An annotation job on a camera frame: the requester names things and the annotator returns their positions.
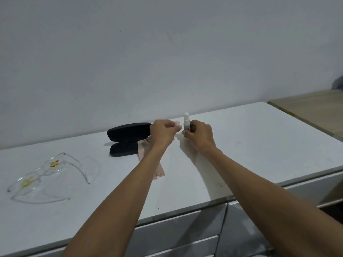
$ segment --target clear plastic glasses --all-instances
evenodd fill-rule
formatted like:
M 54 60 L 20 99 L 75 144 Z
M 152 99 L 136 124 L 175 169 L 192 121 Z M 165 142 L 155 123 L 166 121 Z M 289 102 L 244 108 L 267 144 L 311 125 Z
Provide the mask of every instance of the clear plastic glasses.
M 70 164 L 71 166 L 78 169 L 87 184 L 90 184 L 86 172 L 82 167 L 82 164 L 73 156 L 62 152 L 57 156 L 45 161 L 43 166 L 38 168 L 36 171 L 27 173 L 25 176 L 18 179 L 16 182 L 10 185 L 6 191 L 12 195 L 12 200 L 24 203 L 51 203 L 68 200 L 70 199 L 68 197 L 55 197 L 49 194 L 45 195 L 44 202 L 30 202 L 27 200 L 28 198 L 30 198 L 28 197 L 28 194 L 39 186 L 39 184 L 41 183 L 41 178 L 43 176 L 50 176 L 59 172 L 66 166 L 66 164 Z

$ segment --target scratch mark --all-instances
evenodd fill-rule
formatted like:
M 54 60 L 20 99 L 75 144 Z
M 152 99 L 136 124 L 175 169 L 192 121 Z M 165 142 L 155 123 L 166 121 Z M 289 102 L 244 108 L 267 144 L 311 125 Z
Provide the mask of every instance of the scratch mark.
M 167 35 L 168 35 L 169 40 L 170 40 L 171 42 L 173 42 L 172 37 L 171 37 L 169 34 L 167 34 Z

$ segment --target hand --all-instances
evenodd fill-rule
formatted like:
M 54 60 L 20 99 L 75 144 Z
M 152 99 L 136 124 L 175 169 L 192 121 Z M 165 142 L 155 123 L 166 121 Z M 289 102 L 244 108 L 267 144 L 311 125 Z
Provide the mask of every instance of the hand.
M 202 155 L 217 148 L 213 139 L 212 127 L 209 124 L 193 120 L 190 131 L 184 130 L 182 134 L 193 142 L 195 149 Z
M 175 126 L 170 120 L 156 120 L 150 125 L 151 142 L 153 146 L 167 148 L 174 140 L 174 135 L 181 130 L 181 126 Z

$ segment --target left hand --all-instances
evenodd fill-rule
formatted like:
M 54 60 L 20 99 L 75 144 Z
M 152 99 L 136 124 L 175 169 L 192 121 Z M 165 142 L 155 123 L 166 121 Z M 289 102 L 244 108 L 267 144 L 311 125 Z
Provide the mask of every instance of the left hand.
M 174 135 L 182 129 L 182 126 L 174 126 L 175 122 L 170 120 L 156 120 L 150 125 L 152 145 L 167 148 L 174 140 Z

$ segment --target pink microfiber cloth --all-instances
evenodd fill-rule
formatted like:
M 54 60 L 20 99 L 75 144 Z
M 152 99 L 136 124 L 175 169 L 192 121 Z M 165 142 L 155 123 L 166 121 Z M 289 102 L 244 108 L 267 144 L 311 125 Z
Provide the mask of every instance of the pink microfiber cloth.
M 141 161 L 145 155 L 148 154 L 148 152 L 151 150 L 151 142 L 150 142 L 150 137 L 140 140 L 137 142 L 138 143 L 138 158 L 139 161 Z M 163 171 L 163 168 L 161 164 L 159 163 L 154 175 L 154 180 L 157 179 L 157 177 L 163 177 L 165 176 L 165 173 Z

